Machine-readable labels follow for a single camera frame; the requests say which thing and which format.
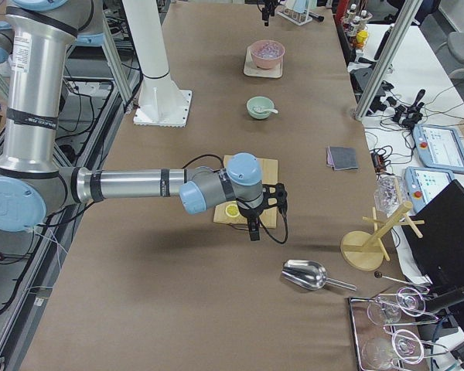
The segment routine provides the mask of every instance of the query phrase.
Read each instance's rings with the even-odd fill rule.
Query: floor
[[[395,8],[388,5],[386,1],[381,0],[370,0],[368,2],[367,9],[374,15],[374,19],[383,19],[386,15],[394,14],[396,12]],[[425,19],[421,25],[421,31],[428,40],[432,49],[437,50],[441,44],[446,42],[447,35],[454,31],[454,29],[450,26],[443,14],[438,11]],[[447,73],[451,73],[453,70],[464,67],[452,57],[447,47],[442,47],[436,53],[436,56]],[[464,100],[464,79],[453,80],[453,83],[462,97],[462,100]]]

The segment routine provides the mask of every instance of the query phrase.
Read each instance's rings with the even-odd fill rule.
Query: mint green bowl
[[[265,118],[268,118],[271,115],[271,112],[258,113],[254,111],[254,108],[275,108],[275,105],[273,104],[273,101],[270,98],[252,97],[250,100],[247,101],[246,107],[247,112],[252,118],[255,118],[257,120],[264,120]]]

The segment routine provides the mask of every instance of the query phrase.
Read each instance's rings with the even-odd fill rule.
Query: scoop handle
[[[346,282],[334,280],[333,278],[327,278],[326,283],[332,284],[333,286],[338,286],[339,288],[346,288],[347,290],[357,291],[357,287],[353,284],[348,284]]]

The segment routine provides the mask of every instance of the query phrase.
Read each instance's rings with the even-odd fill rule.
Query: white desk
[[[370,32],[370,38],[364,48],[363,56],[369,60],[373,60],[374,54],[380,45],[380,41],[383,34],[388,29],[388,26],[368,25],[368,29]],[[463,120],[461,120],[461,117],[464,117],[464,104],[462,98],[453,87],[452,81],[448,78],[447,73],[442,68],[442,65],[436,59],[432,48],[427,43],[418,27],[412,26],[408,30],[408,33],[392,62],[392,67],[392,72],[387,73],[385,80],[395,86],[392,92],[406,104],[412,104],[418,91],[420,89],[426,89],[426,94],[422,99],[422,101],[426,103],[425,110],[422,111],[425,115],[422,122],[442,126],[457,125],[460,122],[463,122]],[[350,64],[349,70],[354,68],[358,68],[358,63]],[[454,80],[453,83],[457,84],[459,81],[460,80]],[[435,114],[432,111],[447,111],[448,115]],[[406,148],[404,143],[402,136],[404,133],[403,131],[380,130],[382,128],[380,125],[382,118],[393,114],[394,109],[390,108],[384,113],[374,117],[365,117],[363,119],[363,125],[366,128],[367,133],[376,135],[376,137],[374,137],[371,134],[367,134],[368,147],[373,149],[383,147],[384,145],[391,145],[394,152],[402,155],[410,155],[411,151]],[[392,121],[387,119],[384,120],[384,123],[392,124]],[[398,129],[397,125],[391,125],[391,127]],[[402,158],[398,155],[391,156],[391,160],[394,165],[392,165],[388,170],[400,176],[404,175],[404,170],[408,166],[422,166],[417,153],[414,153],[414,156],[410,161],[409,157]],[[409,163],[398,164],[398,162],[407,161],[409,161]],[[456,174],[455,178],[464,186],[464,175]],[[409,245],[404,234],[399,229],[397,230],[396,228],[401,238],[401,243],[397,248],[397,251],[402,271],[413,281],[422,281],[419,277],[420,272],[411,255]],[[462,330],[459,330],[459,333],[441,338],[439,342],[448,346],[450,349],[453,349],[463,340],[464,334]],[[446,369],[448,366],[452,365],[455,360],[451,355],[447,355],[437,357],[437,362],[440,365],[440,369]]]

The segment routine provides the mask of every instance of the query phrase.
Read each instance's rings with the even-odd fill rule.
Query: black monitor
[[[403,228],[418,268],[433,281],[433,291],[444,294],[464,286],[464,188],[454,180],[415,217],[423,238]],[[464,331],[464,302],[449,308]]]

